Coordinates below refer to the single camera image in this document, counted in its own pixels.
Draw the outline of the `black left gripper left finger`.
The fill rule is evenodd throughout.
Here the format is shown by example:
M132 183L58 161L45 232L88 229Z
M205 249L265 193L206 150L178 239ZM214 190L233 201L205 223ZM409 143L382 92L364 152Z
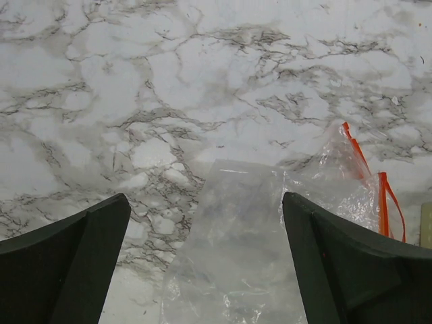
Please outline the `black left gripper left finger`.
M130 214L116 194L1 241L1 322L98 323Z

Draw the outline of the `pale green plastic basket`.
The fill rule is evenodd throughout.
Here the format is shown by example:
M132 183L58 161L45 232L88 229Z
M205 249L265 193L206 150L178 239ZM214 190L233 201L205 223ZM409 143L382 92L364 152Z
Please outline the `pale green plastic basket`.
M420 246L432 249L432 202L421 207Z

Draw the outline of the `clear orange-zipper zip bag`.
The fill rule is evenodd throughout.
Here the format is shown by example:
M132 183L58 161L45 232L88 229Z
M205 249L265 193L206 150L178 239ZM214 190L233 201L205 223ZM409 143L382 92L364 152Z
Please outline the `clear orange-zipper zip bag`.
M399 241L404 216L347 123L328 128L298 171L217 160L163 282L162 323L306 323L282 200L296 192Z

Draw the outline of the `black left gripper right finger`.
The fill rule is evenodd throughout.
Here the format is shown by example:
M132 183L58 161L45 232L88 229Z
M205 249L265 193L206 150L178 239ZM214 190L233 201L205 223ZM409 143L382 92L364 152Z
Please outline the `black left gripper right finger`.
M283 196L283 218L309 323L431 322L431 250L293 192Z

